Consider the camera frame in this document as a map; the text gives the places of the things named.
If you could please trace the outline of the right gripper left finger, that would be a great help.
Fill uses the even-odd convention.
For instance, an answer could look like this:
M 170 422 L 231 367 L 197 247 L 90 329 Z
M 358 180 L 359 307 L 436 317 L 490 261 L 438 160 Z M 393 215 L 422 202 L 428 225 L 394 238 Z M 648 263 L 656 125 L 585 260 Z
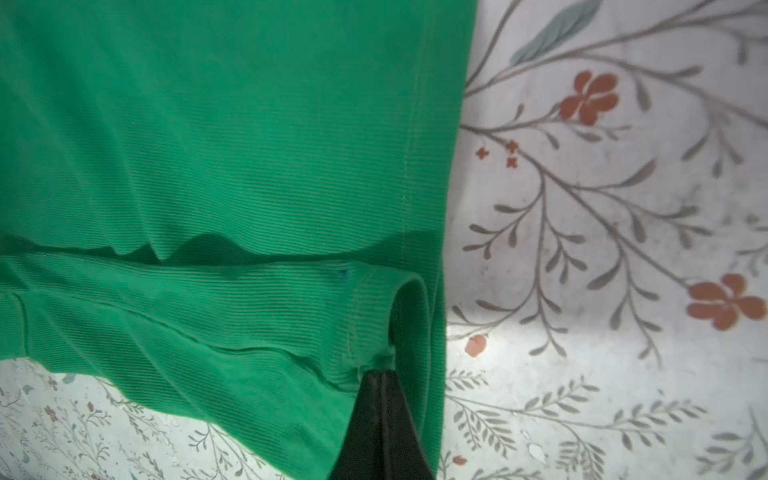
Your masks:
M 331 480 L 384 478 L 382 393 L 383 371 L 369 371 L 355 401 Z

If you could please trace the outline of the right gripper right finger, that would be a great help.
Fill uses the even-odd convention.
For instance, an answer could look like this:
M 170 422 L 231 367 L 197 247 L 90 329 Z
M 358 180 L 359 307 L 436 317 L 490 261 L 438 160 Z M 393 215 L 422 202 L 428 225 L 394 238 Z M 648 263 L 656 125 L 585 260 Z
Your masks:
M 432 480 L 402 383 L 394 371 L 380 377 L 380 422 L 383 478 Z

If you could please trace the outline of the green tank top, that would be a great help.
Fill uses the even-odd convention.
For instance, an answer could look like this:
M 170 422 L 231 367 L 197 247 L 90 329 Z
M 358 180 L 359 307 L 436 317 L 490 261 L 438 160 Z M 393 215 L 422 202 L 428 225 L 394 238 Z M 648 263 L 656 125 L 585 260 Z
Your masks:
M 1 356 L 325 479 L 370 370 L 429 465 L 472 1 L 5 1 Z

